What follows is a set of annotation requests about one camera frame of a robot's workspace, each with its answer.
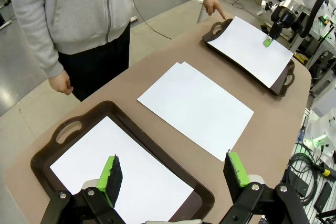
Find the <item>gray sweatshirt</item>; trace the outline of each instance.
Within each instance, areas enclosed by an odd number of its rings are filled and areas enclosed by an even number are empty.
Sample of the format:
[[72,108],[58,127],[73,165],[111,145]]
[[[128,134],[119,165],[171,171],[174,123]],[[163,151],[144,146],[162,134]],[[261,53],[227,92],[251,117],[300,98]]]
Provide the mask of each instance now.
[[113,41],[125,30],[133,8],[133,0],[12,1],[26,40],[48,78],[63,70],[58,52],[72,55]]

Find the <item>bolt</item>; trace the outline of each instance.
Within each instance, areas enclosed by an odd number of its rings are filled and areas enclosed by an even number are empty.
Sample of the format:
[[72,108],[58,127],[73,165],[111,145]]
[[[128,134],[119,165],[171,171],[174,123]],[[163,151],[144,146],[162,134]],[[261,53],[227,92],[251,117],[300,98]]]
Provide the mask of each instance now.
[[88,191],[88,195],[89,195],[89,196],[92,196],[92,195],[94,195],[94,194],[95,194],[95,192],[94,192],[93,190],[89,190],[89,191]]
[[65,198],[67,197],[67,195],[66,195],[65,193],[61,193],[61,194],[59,195],[59,197],[60,197],[61,199],[65,199]]
[[252,185],[252,190],[254,191],[259,190],[259,186],[257,184]]
[[280,191],[283,192],[283,193],[287,192],[287,187],[286,186],[281,186]]

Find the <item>white paper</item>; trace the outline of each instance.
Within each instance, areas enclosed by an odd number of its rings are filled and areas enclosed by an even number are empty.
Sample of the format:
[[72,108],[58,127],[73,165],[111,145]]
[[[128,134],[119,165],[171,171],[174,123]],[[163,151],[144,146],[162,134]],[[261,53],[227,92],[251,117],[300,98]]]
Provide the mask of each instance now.
[[221,161],[253,115],[186,62],[176,63],[138,101]]
[[108,117],[50,168],[75,194],[84,182],[99,178],[108,157],[115,154],[123,174],[116,211],[126,223],[168,221],[193,191]]
[[267,35],[242,19],[235,17],[227,29],[209,44],[233,59],[270,88],[293,56],[277,41],[269,47],[263,42]]

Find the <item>person's left hand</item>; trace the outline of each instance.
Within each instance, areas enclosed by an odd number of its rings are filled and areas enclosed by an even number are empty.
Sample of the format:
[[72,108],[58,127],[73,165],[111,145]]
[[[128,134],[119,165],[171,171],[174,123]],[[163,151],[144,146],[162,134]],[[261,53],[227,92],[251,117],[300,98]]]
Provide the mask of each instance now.
[[223,19],[225,19],[224,12],[218,0],[203,0],[203,5],[205,6],[205,10],[209,16],[217,10]]

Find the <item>brown tray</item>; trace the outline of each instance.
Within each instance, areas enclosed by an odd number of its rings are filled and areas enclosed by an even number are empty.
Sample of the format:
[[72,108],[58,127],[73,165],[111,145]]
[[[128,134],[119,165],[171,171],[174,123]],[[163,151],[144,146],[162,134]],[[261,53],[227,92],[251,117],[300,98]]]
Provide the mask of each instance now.
[[[154,158],[160,161],[176,176],[194,189],[170,221],[203,219],[214,205],[215,199],[213,194],[194,177],[192,177],[186,170],[184,170],[153,140],[151,140],[148,135],[146,135],[125,113],[121,111],[120,108],[111,101],[101,102],[86,114],[70,118],[62,123],[55,130],[49,143],[31,159],[31,169],[48,196],[50,197],[55,190],[66,189],[57,176],[52,172],[50,166],[106,116],[114,121]],[[65,127],[75,122],[80,122],[82,124],[81,129],[69,134],[62,144],[57,143],[56,139],[59,133]]]
[[286,95],[286,92],[288,88],[293,84],[295,76],[294,76],[294,68],[295,64],[292,60],[290,60],[279,76],[279,78],[275,81],[275,83],[272,85],[272,87],[268,88],[266,85],[264,85],[261,81],[259,81],[253,74],[251,74],[249,71],[247,71],[243,66],[235,62],[233,59],[213,47],[209,44],[210,41],[218,38],[225,29],[230,25],[232,19],[227,19],[224,22],[217,22],[215,23],[211,30],[203,36],[203,40],[205,42],[205,45],[210,48],[211,50],[218,53],[220,56],[224,57],[228,61],[230,61],[232,64],[236,65],[240,69],[242,69],[245,73],[249,74],[253,79],[257,80],[261,85],[263,85],[267,90],[269,90],[272,94],[277,95],[279,97],[284,97]]

